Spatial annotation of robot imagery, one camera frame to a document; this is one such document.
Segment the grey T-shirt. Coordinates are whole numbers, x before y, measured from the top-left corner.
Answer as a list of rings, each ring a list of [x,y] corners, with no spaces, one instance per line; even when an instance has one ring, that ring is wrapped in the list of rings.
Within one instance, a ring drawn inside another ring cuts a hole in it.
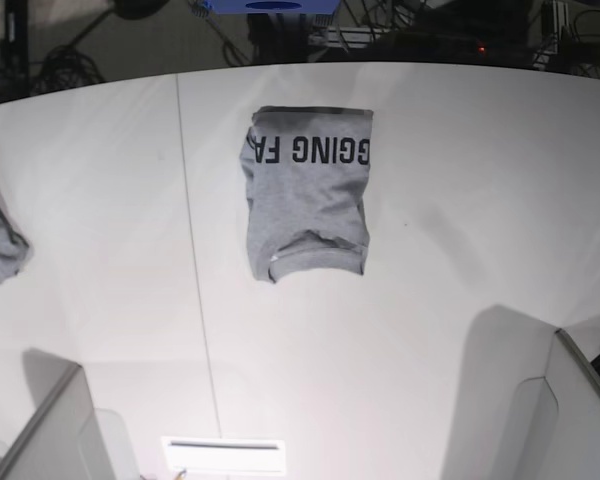
[[[265,106],[253,114],[240,164],[255,279],[275,283],[312,269],[363,274],[372,124],[366,109]]]

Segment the black power strip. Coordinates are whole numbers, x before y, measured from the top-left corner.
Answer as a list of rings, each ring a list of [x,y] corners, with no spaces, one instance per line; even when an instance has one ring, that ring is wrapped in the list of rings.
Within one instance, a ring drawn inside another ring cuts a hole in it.
[[[308,45],[319,48],[340,48],[355,54],[424,53],[485,54],[486,45],[474,37],[414,29],[379,29],[371,32],[362,27],[318,28],[308,36]]]

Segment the blue box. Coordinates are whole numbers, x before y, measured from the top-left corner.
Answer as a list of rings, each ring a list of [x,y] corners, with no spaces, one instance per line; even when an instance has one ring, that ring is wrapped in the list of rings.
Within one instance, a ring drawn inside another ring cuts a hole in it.
[[[218,14],[324,14],[331,15],[339,0],[209,0],[203,5]]]

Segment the grey partition panel left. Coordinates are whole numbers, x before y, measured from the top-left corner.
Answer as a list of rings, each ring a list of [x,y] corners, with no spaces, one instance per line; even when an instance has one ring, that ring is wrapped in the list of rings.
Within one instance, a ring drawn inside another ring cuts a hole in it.
[[[0,479],[114,479],[83,367],[39,349],[22,364],[34,411],[12,442],[0,441]]]

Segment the grey partition panel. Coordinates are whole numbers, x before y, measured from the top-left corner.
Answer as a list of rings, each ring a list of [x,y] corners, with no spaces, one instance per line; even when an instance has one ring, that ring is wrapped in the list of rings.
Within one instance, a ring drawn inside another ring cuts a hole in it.
[[[566,331],[516,389],[501,452],[506,479],[600,479],[600,378]]]
[[[0,479],[114,479],[83,367],[39,349],[22,364],[34,411],[12,442],[0,441]]]

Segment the grey partition panel right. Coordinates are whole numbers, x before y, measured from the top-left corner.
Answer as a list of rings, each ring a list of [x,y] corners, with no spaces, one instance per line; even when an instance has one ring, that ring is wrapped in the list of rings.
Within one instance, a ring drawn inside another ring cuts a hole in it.
[[[566,331],[516,389],[501,452],[506,479],[600,479],[600,378]]]

